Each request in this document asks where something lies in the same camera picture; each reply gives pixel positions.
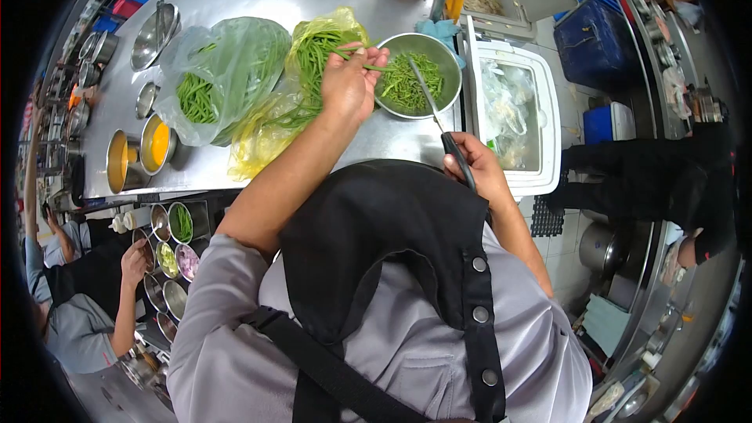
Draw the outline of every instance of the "tiled floor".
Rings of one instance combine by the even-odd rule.
[[[588,98],[604,94],[596,89],[576,85],[566,80],[559,60],[556,42],[553,40],[553,18],[540,20],[536,43],[523,46],[528,51],[540,54],[548,63],[559,100],[559,117],[562,126],[562,149],[583,143],[582,115],[588,110]],[[532,221],[533,197],[520,202],[520,211],[527,221]],[[551,278],[553,294],[566,309],[568,305],[588,289],[590,270],[580,263],[580,238],[590,220],[577,210],[567,210],[564,215],[562,234],[555,237],[533,237],[533,241],[546,263]]]

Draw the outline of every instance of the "gray shirt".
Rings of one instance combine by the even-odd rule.
[[[49,300],[52,307],[50,286],[42,273],[42,250],[30,237],[26,238],[25,249],[29,293],[41,277],[33,293],[34,302],[41,304]],[[99,304],[87,295],[75,295],[50,313],[47,350],[67,371],[77,374],[100,371],[118,360],[108,336],[114,330],[112,318]]]
[[[80,259],[83,253],[92,248],[89,224],[86,222],[79,224],[75,221],[68,221],[60,226],[60,228],[73,242],[73,258],[70,261]],[[60,246],[60,238],[57,235],[52,236],[50,242],[44,247],[44,263],[48,267],[54,267],[70,263],[70,261],[65,261],[65,256],[62,254],[62,247]]]
[[[582,421],[592,377],[561,307],[486,224],[496,343],[507,415],[514,423]],[[259,304],[294,317],[281,256],[268,270],[258,251],[217,235],[202,255],[172,346],[167,386],[180,421],[291,421],[297,369],[240,317]],[[345,361],[431,419],[474,418],[463,333],[448,327],[418,282],[385,263]],[[358,421],[343,410],[343,421]]]

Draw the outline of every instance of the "yellow plastic bag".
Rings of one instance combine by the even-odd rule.
[[[298,50],[306,39],[322,31],[341,31],[342,42],[368,42],[365,28],[356,21],[352,7],[338,7],[333,13],[300,22],[293,31],[293,46],[285,58],[285,78],[282,90],[272,92],[258,106],[248,112],[232,136],[228,175],[235,181],[252,179],[306,128],[315,117],[311,105],[317,100],[319,89],[301,89],[301,67]]]

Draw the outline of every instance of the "gray uniform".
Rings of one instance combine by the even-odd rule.
[[[582,421],[592,377],[561,307],[504,250],[488,224],[495,334],[507,415],[514,423]],[[297,369],[240,317],[258,305],[294,317],[283,259],[217,235],[204,252],[172,346],[167,386],[180,421],[291,421]],[[474,418],[461,331],[448,327],[418,282],[384,263],[362,326],[344,357],[366,379],[431,419]],[[358,421],[343,410],[343,421]]]

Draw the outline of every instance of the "blue container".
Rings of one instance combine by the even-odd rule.
[[[553,31],[564,77],[606,92],[642,81],[640,61],[625,18],[588,0]]]

